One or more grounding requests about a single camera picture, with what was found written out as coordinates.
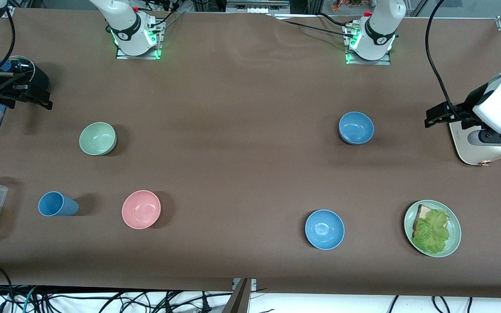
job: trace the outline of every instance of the bread slice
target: bread slice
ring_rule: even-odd
[[[415,218],[415,223],[413,224],[413,229],[415,230],[413,232],[413,236],[417,236],[418,234],[418,230],[417,230],[417,221],[419,220],[419,218],[426,218],[426,216],[428,215],[428,213],[430,213],[432,211],[431,208],[429,208],[428,206],[425,206],[424,204],[419,204],[419,212],[417,212],[417,217]]]

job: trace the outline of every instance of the teal cable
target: teal cable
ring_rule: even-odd
[[[22,307],[22,313],[26,313],[26,307],[28,306],[28,301],[30,300],[32,293],[34,293],[34,289],[36,289],[36,286],[32,287],[32,289],[28,291],[28,295],[26,295],[26,299],[24,300],[24,307]]]

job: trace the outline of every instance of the pink bowl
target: pink bowl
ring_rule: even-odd
[[[136,230],[152,226],[160,217],[160,213],[160,200],[147,190],[133,192],[127,197],[121,210],[125,224]]]

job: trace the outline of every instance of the bowl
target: bowl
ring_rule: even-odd
[[[121,209],[125,224],[136,230],[152,226],[160,217],[160,213],[160,200],[148,190],[133,192],[127,197]]]
[[[348,144],[360,145],[374,135],[374,124],[364,113],[349,112],[340,119],[340,136]]]
[[[331,250],[344,240],[345,227],[341,218],[330,210],[312,212],[304,224],[308,242],[321,250]]]
[[[78,145],[89,155],[104,155],[117,144],[115,129],[108,123],[97,122],[88,125],[78,138]]]
[[[441,252],[438,253],[425,252],[419,249],[419,247],[417,247],[413,242],[413,232],[414,232],[413,225],[415,224],[415,219],[417,217],[417,212],[419,212],[420,204],[424,204],[425,206],[428,206],[433,210],[444,210],[446,215],[450,218],[448,221],[448,225],[446,226],[446,228],[450,232],[450,238],[446,240],[446,245],[444,247],[444,250]],[[457,250],[457,248],[459,247],[459,243],[461,242],[461,226],[459,225],[459,220],[457,216],[455,216],[454,212],[452,212],[450,208],[435,200],[420,200],[412,204],[405,213],[404,228],[405,228],[405,236],[407,236],[407,239],[409,240],[409,242],[411,242],[413,247],[415,247],[415,249],[419,250],[421,253],[431,257],[449,256],[450,254],[454,253],[455,250]]]

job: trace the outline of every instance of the green plate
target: green plate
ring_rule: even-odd
[[[444,210],[446,212],[446,215],[450,218],[448,226],[446,227],[450,232],[450,238],[446,240],[446,246],[444,250],[441,252],[438,253],[424,252],[413,243],[413,231],[414,231],[413,224],[415,223],[415,218],[417,217],[417,213],[419,212],[420,204],[424,204],[425,206],[428,206],[433,210]],[[454,253],[454,251],[459,247],[459,242],[461,242],[461,226],[459,226],[459,221],[457,216],[455,216],[454,212],[452,212],[450,208],[444,206],[444,204],[441,204],[440,202],[435,200],[420,200],[412,204],[412,206],[409,207],[407,213],[405,214],[405,220],[403,224],[405,227],[405,235],[407,236],[407,239],[409,239],[409,242],[411,242],[413,247],[415,247],[420,252],[426,254],[427,256],[447,257],[450,254]]]

